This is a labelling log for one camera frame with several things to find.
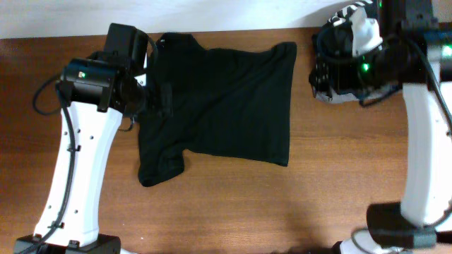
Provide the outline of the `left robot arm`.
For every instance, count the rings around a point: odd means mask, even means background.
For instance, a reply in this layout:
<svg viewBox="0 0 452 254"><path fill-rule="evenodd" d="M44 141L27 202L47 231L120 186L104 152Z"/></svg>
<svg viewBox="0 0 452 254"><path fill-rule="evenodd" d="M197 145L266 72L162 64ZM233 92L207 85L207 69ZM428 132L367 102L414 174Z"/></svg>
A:
<svg viewBox="0 0 452 254"><path fill-rule="evenodd" d="M172 115L168 85L152 81L155 42L112 23L104 48L72 59L52 77L61 105L61 141L49 196L31 235L16 253L121 253L117 236L101 234L99 201L109 151L123 119Z"/></svg>

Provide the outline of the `black polo shirt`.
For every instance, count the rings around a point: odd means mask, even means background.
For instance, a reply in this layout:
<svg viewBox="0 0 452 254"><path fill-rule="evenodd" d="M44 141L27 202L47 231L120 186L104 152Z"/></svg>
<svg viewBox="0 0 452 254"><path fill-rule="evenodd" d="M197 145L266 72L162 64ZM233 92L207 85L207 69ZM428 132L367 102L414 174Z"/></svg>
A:
<svg viewBox="0 0 452 254"><path fill-rule="evenodd" d="M148 87L170 92L172 115L138 117L142 186L182 174L185 150L287 166L294 42L264 52L205 49L193 35L168 32L157 50Z"/></svg>

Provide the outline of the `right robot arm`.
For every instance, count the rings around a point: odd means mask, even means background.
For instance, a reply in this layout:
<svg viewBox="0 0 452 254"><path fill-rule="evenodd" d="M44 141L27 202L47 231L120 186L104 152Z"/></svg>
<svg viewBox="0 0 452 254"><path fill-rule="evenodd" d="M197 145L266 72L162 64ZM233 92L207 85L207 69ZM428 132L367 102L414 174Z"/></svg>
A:
<svg viewBox="0 0 452 254"><path fill-rule="evenodd" d="M403 198L330 253L411 253L451 243L451 31L430 1L356 1L312 37L316 99L367 108L401 94L408 117Z"/></svg>

